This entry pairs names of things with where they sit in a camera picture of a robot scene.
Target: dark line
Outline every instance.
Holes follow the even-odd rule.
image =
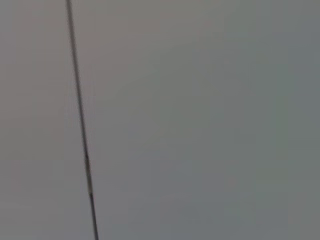
[[[66,11],[67,11],[67,21],[68,21],[69,34],[70,34],[71,54],[72,54],[73,69],[74,69],[74,79],[75,79],[76,96],[77,96],[78,111],[79,111],[80,126],[81,126],[82,147],[83,147],[83,154],[84,154],[84,165],[85,165],[86,181],[87,181],[87,188],[88,188],[89,200],[90,200],[94,240],[99,240],[95,200],[94,200],[94,192],[93,192],[92,176],[91,176],[91,167],[90,167],[90,159],[89,159],[89,150],[88,150],[88,140],[87,140],[87,133],[86,133],[86,123],[85,123],[85,115],[84,115],[84,107],[83,107],[84,105],[82,100],[83,98],[82,98],[80,76],[79,76],[79,64],[78,64],[78,56],[77,56],[75,25],[74,25],[71,1],[72,0],[65,0]]]

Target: cable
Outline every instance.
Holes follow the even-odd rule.
[[[88,188],[88,194],[89,194],[89,200],[90,200],[94,240],[99,240],[96,208],[95,208],[95,200],[94,200],[94,192],[93,192],[92,176],[91,176],[91,167],[90,167],[90,159],[89,159],[89,150],[88,150],[88,140],[87,140],[87,133],[86,133],[86,123],[85,123],[84,107],[83,107],[83,100],[82,100],[83,98],[82,98],[81,84],[80,84],[75,25],[74,25],[71,1],[72,0],[65,0],[66,12],[67,12],[67,23],[68,23],[69,36],[70,36],[70,46],[71,46],[71,54],[72,54],[72,62],[73,62],[73,70],[74,70],[77,104],[78,104],[78,111],[79,111],[79,118],[80,118],[84,165],[85,165],[86,181],[87,181],[87,188]]]

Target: wire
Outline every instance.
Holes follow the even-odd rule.
[[[89,150],[88,150],[88,140],[87,140],[87,133],[86,133],[86,123],[85,123],[85,116],[84,116],[83,98],[82,98],[82,91],[81,91],[81,84],[80,84],[75,25],[74,25],[71,1],[72,0],[65,0],[66,12],[67,12],[67,23],[68,23],[69,36],[70,36],[70,46],[71,46],[71,54],[72,54],[72,62],[73,62],[73,70],[74,70],[77,105],[78,105],[79,118],[80,118],[84,165],[85,165],[87,189],[88,189],[89,200],[90,200],[94,240],[99,240],[94,191],[93,191],[91,167],[90,167],[90,159],[89,159]]]

